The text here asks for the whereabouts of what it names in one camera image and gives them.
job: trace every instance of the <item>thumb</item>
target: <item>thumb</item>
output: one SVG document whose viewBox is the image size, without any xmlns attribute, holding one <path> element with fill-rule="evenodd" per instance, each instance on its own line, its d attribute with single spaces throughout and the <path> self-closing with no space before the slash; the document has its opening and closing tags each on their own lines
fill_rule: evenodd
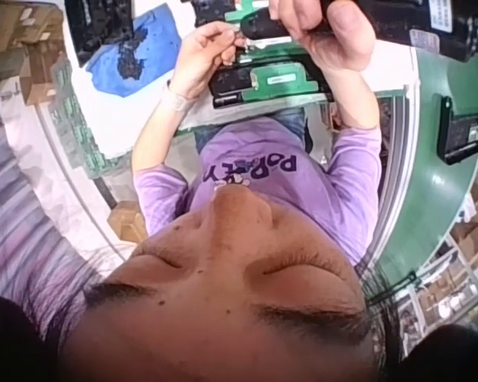
<svg viewBox="0 0 478 382">
<path fill-rule="evenodd" d="M 208 58 L 213 58 L 219 56 L 224 51 L 227 50 L 231 45 L 233 45 L 236 39 L 236 34 L 233 30 L 226 30 L 219 36 L 217 36 L 214 41 L 210 41 L 207 46 L 204 48 L 204 54 Z"/>
<path fill-rule="evenodd" d="M 351 0 L 337 0 L 327 8 L 327 20 L 341 45 L 343 59 L 362 66 L 374 50 L 375 31 L 364 13 Z"/>
</svg>

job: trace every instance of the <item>white table surface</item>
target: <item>white table surface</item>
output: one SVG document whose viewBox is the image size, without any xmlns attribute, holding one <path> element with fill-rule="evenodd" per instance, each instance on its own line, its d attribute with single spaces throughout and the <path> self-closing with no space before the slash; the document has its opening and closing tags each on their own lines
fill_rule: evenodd
<svg viewBox="0 0 478 382">
<path fill-rule="evenodd" d="M 65 9 L 64 0 L 44 0 L 44 2 L 56 3 L 61 9 Z M 138 17 L 165 2 L 174 15 L 179 35 L 184 38 L 194 29 L 194 11 L 188 2 L 133 0 L 134 15 Z M 127 153 L 135 144 L 139 132 L 151 115 L 172 71 L 127 98 L 99 92 L 92 84 L 92 75 L 86 72 L 85 67 L 80 68 L 78 65 L 67 19 L 64 21 L 64 38 L 68 58 L 72 64 L 72 85 L 96 144 L 108 158 Z M 417 82 L 417 66 L 412 61 L 411 51 L 411 48 L 402 45 L 381 41 L 377 43 L 371 65 L 364 72 L 366 81 L 375 92 L 403 89 L 405 85 L 413 85 Z M 299 95 L 215 111 L 210 93 L 207 92 L 188 113 L 180 129 L 226 123 L 237 119 L 237 115 L 241 117 L 259 115 L 324 99 L 323 95 Z"/>
</svg>

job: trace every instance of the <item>workbench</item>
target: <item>workbench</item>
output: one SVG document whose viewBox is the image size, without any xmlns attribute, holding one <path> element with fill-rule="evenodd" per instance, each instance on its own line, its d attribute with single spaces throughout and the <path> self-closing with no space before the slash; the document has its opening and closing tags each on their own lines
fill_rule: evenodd
<svg viewBox="0 0 478 382">
<path fill-rule="evenodd" d="M 52 0 L 64 9 L 62 0 Z M 134 2 L 136 17 L 162 0 Z M 189 3 L 167 0 L 181 37 L 193 30 Z M 159 99 L 171 72 L 125 99 L 98 92 L 91 75 L 79 68 L 67 22 L 65 45 L 72 62 L 72 85 L 101 152 L 109 158 L 130 150 Z M 416 49 L 379 42 L 364 72 L 378 96 L 394 97 L 394 127 L 387 182 L 379 224 L 370 246 L 395 283 L 420 267 L 439 247 L 460 210 L 476 173 L 477 158 L 447 166 L 436 155 L 440 96 L 453 97 L 456 114 L 478 112 L 478 56 L 462 64 Z M 256 115 L 288 106 L 325 102 L 323 95 L 302 95 L 214 111 L 211 98 L 195 105 L 182 130 L 223 123 L 231 115 Z"/>
</svg>

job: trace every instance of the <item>eyebrow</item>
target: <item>eyebrow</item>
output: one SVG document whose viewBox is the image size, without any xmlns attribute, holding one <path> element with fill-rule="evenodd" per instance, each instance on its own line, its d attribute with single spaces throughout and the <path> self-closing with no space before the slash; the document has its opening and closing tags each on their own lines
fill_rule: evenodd
<svg viewBox="0 0 478 382">
<path fill-rule="evenodd" d="M 95 309 L 109 302 L 127 302 L 158 294 L 155 288 L 125 283 L 101 283 L 84 292 L 88 309 Z M 372 330 L 372 318 L 367 310 L 357 314 L 345 314 L 313 307 L 288 309 L 254 305 L 253 309 L 255 315 L 269 325 L 323 343 L 358 345 Z"/>
</svg>

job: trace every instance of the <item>forehead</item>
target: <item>forehead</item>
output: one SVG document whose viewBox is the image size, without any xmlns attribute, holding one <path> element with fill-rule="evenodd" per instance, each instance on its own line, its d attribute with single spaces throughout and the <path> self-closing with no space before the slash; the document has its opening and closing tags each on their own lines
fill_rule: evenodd
<svg viewBox="0 0 478 382">
<path fill-rule="evenodd" d="M 368 358 L 363 345 L 345 352 L 280 335 L 238 307 L 174 316 L 169 305 L 161 313 L 157 304 L 139 299 L 87 312 L 64 351 L 72 368 L 117 381 L 294 381 L 338 378 L 363 368 Z"/>
</svg>

